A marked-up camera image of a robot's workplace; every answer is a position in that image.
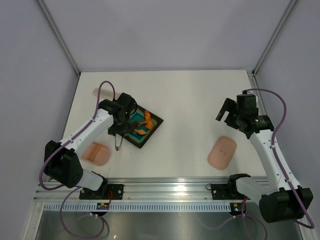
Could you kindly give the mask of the metal food tongs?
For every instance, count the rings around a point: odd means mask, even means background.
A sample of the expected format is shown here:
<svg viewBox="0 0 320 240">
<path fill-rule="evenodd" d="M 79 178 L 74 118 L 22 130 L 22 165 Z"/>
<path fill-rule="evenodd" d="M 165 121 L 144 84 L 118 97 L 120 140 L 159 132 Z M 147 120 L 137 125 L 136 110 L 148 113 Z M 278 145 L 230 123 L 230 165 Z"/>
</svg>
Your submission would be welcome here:
<svg viewBox="0 0 320 240">
<path fill-rule="evenodd" d="M 123 136 L 119 134 L 115 134 L 114 147 L 117 152 L 121 150 L 122 143 L 123 143 Z"/>
</svg>

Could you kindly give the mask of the orange fried shrimp piece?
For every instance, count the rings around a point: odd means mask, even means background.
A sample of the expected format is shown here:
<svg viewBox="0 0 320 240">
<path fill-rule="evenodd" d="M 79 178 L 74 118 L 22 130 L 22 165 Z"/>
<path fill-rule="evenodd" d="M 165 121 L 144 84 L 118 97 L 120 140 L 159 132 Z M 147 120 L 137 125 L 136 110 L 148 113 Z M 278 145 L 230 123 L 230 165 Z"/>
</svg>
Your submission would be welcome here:
<svg viewBox="0 0 320 240">
<path fill-rule="evenodd" d="M 139 135 L 146 135 L 147 134 L 147 132 L 143 129 L 134 129 L 134 132 Z"/>
</svg>

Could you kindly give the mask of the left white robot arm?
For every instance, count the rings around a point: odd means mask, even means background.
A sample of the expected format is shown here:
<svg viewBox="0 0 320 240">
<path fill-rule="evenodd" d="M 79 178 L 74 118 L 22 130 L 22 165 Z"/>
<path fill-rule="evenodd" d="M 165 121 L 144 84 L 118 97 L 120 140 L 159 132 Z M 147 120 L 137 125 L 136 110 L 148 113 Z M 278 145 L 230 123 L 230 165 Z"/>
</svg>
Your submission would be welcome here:
<svg viewBox="0 0 320 240">
<path fill-rule="evenodd" d="M 103 100 L 93 116 L 70 136 L 49 141 L 44 149 L 44 163 L 39 173 L 39 184 L 46 190 L 85 188 L 97 199 L 108 194 L 108 180 L 102 175 L 82 168 L 80 157 L 103 131 L 112 136 L 124 136 L 130 131 L 130 115 L 137 102 L 125 99 Z"/>
</svg>

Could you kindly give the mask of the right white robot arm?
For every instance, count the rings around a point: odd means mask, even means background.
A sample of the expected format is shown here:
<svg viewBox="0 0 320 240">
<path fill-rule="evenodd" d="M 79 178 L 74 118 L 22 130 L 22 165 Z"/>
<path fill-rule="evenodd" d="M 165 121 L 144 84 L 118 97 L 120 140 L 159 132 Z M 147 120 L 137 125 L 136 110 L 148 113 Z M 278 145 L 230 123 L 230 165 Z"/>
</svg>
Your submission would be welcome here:
<svg viewBox="0 0 320 240">
<path fill-rule="evenodd" d="M 294 177 L 279 150 L 270 118 L 259 114 L 255 95 L 240 94 L 236 100 L 226 98 L 216 120 L 221 121 L 224 114 L 226 125 L 244 133 L 253 145 L 268 180 L 268 187 L 264 187 L 249 174 L 230 175 L 226 183 L 228 195 L 233 199 L 248 197 L 258 205 L 267 223 L 297 222 L 305 217 L 313 193 Z"/>
</svg>

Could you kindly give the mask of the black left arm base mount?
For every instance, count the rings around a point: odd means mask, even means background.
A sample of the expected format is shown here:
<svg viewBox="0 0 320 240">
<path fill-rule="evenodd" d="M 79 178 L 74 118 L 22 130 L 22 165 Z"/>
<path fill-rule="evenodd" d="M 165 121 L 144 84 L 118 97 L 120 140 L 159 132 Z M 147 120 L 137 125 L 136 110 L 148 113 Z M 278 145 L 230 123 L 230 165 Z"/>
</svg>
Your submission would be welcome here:
<svg viewBox="0 0 320 240">
<path fill-rule="evenodd" d="M 80 200 L 122 200 L 124 194 L 123 184 L 108 183 L 106 187 L 103 187 L 97 191 L 84 188 L 80 190 Z"/>
</svg>

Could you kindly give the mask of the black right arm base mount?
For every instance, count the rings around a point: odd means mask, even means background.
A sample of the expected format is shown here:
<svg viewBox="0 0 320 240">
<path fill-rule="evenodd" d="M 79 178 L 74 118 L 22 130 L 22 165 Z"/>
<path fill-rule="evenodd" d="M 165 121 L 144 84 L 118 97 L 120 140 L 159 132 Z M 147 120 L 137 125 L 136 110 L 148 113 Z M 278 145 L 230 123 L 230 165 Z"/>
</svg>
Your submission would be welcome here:
<svg viewBox="0 0 320 240">
<path fill-rule="evenodd" d="M 213 200 L 243 200 L 241 194 L 233 194 L 230 192 L 227 184 L 212 184 L 208 183 L 205 188 L 211 192 Z"/>
</svg>

